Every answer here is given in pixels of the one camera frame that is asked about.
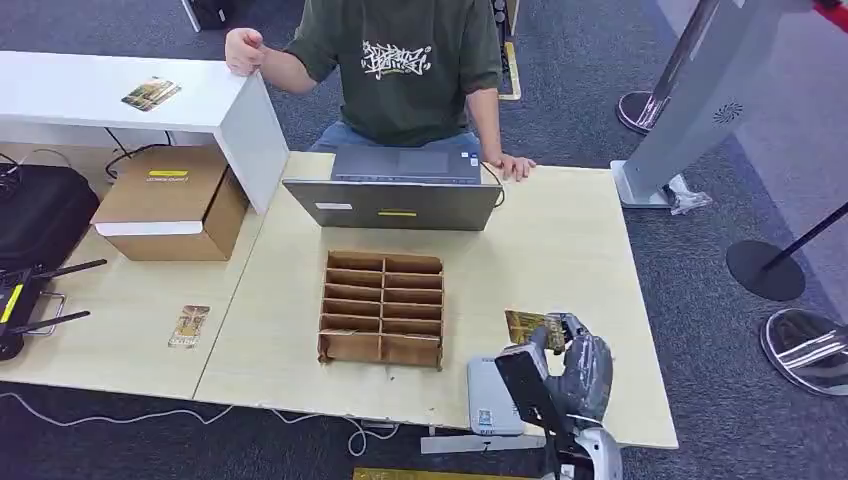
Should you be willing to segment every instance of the sticker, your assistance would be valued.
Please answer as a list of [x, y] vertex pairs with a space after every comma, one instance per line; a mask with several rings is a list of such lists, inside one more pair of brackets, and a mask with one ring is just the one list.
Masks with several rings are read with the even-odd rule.
[[3, 316], [0, 317], [0, 323], [6, 323], [9, 321], [9, 317], [12, 316], [12, 310], [15, 309], [15, 304], [18, 303], [18, 297], [21, 296], [21, 290], [23, 290], [23, 285], [16, 285], [15, 289], [12, 290], [12, 294], [9, 296], [9, 301], [6, 302], [6, 308], [3, 310]]
[[200, 327], [209, 315], [209, 307], [186, 305], [177, 321], [177, 328], [168, 340], [169, 347], [194, 348], [200, 337]]
[[149, 112], [179, 91], [180, 86], [176, 83], [159, 77], [151, 77], [121, 101], [142, 112]]
[[185, 177], [188, 170], [151, 170], [147, 174], [151, 177]]
[[320, 203], [315, 202], [315, 208], [318, 210], [353, 210], [353, 205], [349, 203]]
[[377, 212], [377, 215], [381, 217], [417, 217], [418, 213], [410, 212], [410, 211], [400, 211], [400, 210], [381, 210]]
[[485, 408], [477, 410], [477, 423], [481, 427], [492, 426], [492, 411]]

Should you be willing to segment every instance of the robotic arm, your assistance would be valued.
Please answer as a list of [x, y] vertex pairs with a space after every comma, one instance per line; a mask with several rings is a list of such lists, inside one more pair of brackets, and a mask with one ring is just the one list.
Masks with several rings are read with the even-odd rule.
[[545, 431], [544, 479], [559, 480], [563, 466], [571, 465], [574, 479], [621, 480], [621, 452], [602, 424], [612, 387], [609, 346], [574, 315], [549, 316], [559, 318], [570, 342], [563, 375], [548, 371], [544, 349], [550, 331], [544, 326], [528, 343], [507, 347], [495, 359], [521, 419]]

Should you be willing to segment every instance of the card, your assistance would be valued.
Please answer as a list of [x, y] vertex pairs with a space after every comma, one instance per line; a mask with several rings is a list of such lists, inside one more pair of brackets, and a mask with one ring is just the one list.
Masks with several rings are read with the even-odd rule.
[[509, 339], [515, 344], [527, 343], [533, 330], [541, 325], [546, 325], [550, 330], [548, 344], [545, 348], [555, 353], [565, 351], [565, 334], [562, 331], [562, 323], [559, 316], [548, 316], [541, 313], [516, 312], [506, 310], [506, 325], [509, 329]]
[[135, 90], [129, 93], [121, 101], [133, 106], [142, 112], [149, 112], [153, 107], [161, 105], [165, 100], [171, 98], [180, 91], [180, 86], [164, 78], [151, 77]]
[[177, 321], [177, 328], [168, 340], [169, 347], [194, 348], [200, 339], [200, 327], [209, 316], [209, 307], [186, 305]]

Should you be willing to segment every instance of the white device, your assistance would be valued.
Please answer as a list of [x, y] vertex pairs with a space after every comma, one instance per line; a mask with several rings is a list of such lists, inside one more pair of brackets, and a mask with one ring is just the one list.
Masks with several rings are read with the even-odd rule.
[[494, 357], [474, 357], [468, 362], [468, 420], [477, 435], [524, 433], [524, 422], [498, 373]]

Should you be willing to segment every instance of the jeans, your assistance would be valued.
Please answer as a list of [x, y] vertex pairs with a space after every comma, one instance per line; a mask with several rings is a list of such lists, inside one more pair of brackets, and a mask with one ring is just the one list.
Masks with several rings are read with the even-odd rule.
[[[336, 150], [341, 145], [367, 145], [370, 147], [378, 147], [379, 143], [371, 141], [362, 135], [356, 133], [341, 120], [327, 127], [321, 138], [309, 147], [310, 152], [336, 153]], [[443, 138], [425, 144], [421, 148], [439, 149], [440, 147], [460, 147], [469, 151], [479, 151], [480, 141], [477, 136], [471, 132], [460, 133], [459, 135]]]

